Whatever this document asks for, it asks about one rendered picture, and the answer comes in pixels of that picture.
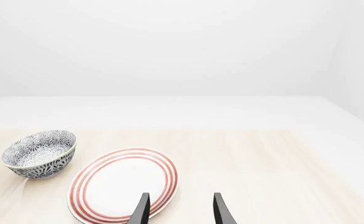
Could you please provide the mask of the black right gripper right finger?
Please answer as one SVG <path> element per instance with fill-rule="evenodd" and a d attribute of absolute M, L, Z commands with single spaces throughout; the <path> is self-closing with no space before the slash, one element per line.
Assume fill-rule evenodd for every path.
<path fill-rule="evenodd" d="M 228 210 L 221 193 L 215 192 L 213 196 L 213 214 L 215 224 L 237 224 Z"/>

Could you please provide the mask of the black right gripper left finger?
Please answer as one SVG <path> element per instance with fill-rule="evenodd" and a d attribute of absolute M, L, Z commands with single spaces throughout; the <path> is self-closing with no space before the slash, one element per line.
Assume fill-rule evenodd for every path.
<path fill-rule="evenodd" d="M 148 192 L 145 192 L 142 194 L 141 199 L 127 224 L 148 224 L 150 209 L 150 195 Z"/>

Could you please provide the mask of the white plate with red rings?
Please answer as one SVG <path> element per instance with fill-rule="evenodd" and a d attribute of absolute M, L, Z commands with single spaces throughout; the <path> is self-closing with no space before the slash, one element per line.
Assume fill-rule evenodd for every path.
<path fill-rule="evenodd" d="M 175 163 L 163 152 L 112 151 L 78 171 L 68 187 L 68 209 L 83 224 L 126 224 L 148 193 L 153 217 L 172 201 L 179 179 Z"/>

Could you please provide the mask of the black and white patterned bowl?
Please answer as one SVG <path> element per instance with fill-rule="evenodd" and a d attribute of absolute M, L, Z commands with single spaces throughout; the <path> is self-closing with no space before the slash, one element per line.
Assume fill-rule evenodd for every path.
<path fill-rule="evenodd" d="M 7 147 L 1 155 L 1 163 L 21 177 L 49 179 L 70 163 L 76 145 L 77 138 L 70 131 L 39 132 Z"/>

